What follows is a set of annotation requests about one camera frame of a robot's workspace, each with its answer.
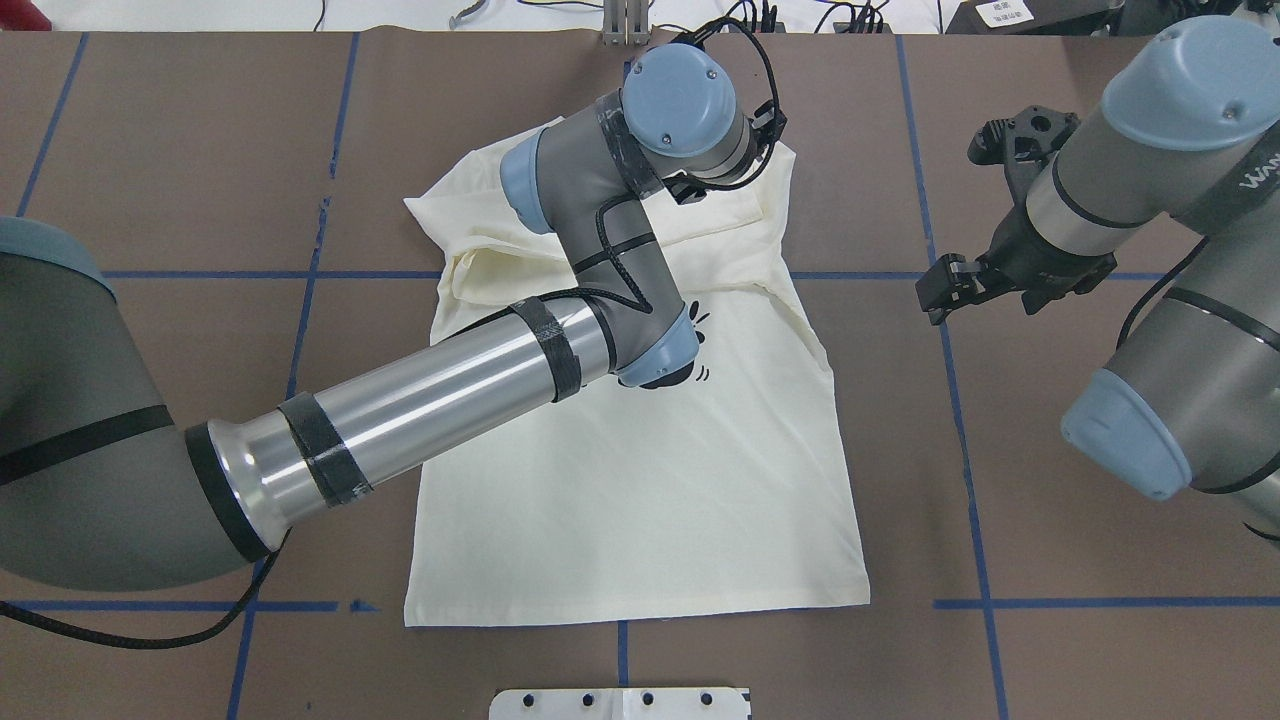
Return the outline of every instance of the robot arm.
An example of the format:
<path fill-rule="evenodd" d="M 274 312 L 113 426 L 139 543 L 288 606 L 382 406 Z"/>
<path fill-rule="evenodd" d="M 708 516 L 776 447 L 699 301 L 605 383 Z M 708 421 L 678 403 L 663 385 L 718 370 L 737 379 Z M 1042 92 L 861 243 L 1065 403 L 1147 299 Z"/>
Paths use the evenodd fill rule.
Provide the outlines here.
<path fill-rule="evenodd" d="M 1144 495 L 1231 495 L 1280 541 L 1280 47 L 1235 19 L 1161 35 L 1101 108 L 988 123 L 970 159 L 1002 159 L 1015 206 L 991 249 L 943 256 L 916 291 L 934 324 L 1010 291 L 1034 314 L 1084 293 L 1158 213 L 1211 237 L 1098 370 L 1064 437 Z"/>
<path fill-rule="evenodd" d="M 776 90 L 742 114 L 703 38 L 650 50 L 620 92 L 503 159 L 509 202 L 558 233 L 577 287 L 243 424 L 179 433 L 88 254 L 0 219 L 0 566 L 100 591 L 211 578 L 602 375 L 637 386 L 691 363 L 698 340 L 640 200 L 736 187 L 717 183 L 763 168 L 785 123 Z"/>

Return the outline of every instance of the brown table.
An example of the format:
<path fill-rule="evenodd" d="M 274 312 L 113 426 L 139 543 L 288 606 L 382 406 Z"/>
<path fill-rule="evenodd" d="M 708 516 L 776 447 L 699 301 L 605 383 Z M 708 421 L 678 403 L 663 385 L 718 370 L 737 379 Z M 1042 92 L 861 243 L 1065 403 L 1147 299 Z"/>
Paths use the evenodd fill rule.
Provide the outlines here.
<path fill-rule="evenodd" d="M 1194 238 L 1156 223 L 1120 275 L 1036 318 L 1009 297 L 940 332 L 915 306 L 931 254 L 980 252 L 1007 209 L 1000 170 L 965 161 L 974 129 L 1087 111 L 1140 41 L 765 45 L 799 155 L 785 255 L 837 374 L 870 606 L 407 630 L 413 471 L 300 527 L 205 644 L 0 623 L 0 716 L 483 719 L 499 688 L 620 683 L 750 687 L 756 717 L 1280 716 L 1280 559 L 1229 506 L 1148 502 L 1057 433 Z M 745 44 L 714 50 L 763 100 Z M 0 214 L 96 254 L 179 425 L 246 420 L 422 346 L 442 258 L 401 199 L 616 87 L 626 56 L 584 31 L 4 33 Z M 169 635 L 247 575 L 102 597 L 0 574 L 0 597 Z"/>

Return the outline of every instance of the white cloth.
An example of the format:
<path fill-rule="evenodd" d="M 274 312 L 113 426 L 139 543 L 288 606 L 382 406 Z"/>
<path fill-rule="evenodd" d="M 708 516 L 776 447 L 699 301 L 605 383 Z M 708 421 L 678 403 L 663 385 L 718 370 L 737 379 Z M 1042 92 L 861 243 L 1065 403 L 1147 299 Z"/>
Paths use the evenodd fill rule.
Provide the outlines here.
<path fill-rule="evenodd" d="M 444 250 L 438 342 L 573 284 L 463 158 L 406 204 Z M 645 200 L 705 338 L 659 389 L 602 378 L 426 462 L 406 625 L 550 625 L 869 600 L 827 356 L 782 261 L 795 154 L 745 190 Z"/>

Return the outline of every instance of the blue cap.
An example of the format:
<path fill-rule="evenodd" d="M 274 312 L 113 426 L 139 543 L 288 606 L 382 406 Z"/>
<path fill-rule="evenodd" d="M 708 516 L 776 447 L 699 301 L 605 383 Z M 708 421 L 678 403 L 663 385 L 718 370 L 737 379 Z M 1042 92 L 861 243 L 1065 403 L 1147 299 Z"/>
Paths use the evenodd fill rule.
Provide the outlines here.
<path fill-rule="evenodd" d="M 1062 437 L 1152 500 L 1167 500 L 1192 483 L 1192 468 L 1172 433 L 1110 370 L 1093 373 L 1084 395 L 1062 418 Z"/>
<path fill-rule="evenodd" d="M 1225 15 L 1170 26 L 1102 94 L 1120 135 L 1162 150 L 1217 150 L 1280 119 L 1280 47 L 1262 27 Z"/>
<path fill-rule="evenodd" d="M 692 363 L 694 357 L 698 357 L 698 332 L 686 306 L 658 342 L 614 374 L 626 387 L 637 387 L 675 373 Z"/>
<path fill-rule="evenodd" d="M 96 281 L 115 299 L 115 291 L 99 272 L 88 250 L 54 225 L 26 218 L 0 218 L 0 254 L 20 255 L 74 270 Z"/>
<path fill-rule="evenodd" d="M 694 158 L 724 138 L 737 117 L 728 73 L 710 55 L 682 42 L 654 47 L 622 83 L 622 115 L 631 135 L 668 158 Z"/>
<path fill-rule="evenodd" d="M 538 141 L 545 131 L 547 128 L 538 131 L 508 150 L 498 168 L 507 204 L 516 211 L 520 222 L 538 234 L 552 232 L 547 215 L 543 215 L 543 202 L 538 199 Z"/>

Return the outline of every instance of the red object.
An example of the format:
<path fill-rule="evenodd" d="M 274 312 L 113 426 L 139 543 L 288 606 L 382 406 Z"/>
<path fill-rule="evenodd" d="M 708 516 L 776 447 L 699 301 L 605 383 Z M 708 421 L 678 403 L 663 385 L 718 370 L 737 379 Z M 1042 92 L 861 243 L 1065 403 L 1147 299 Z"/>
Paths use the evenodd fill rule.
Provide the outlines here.
<path fill-rule="evenodd" d="M 0 0 L 0 29 L 54 29 L 31 0 Z"/>

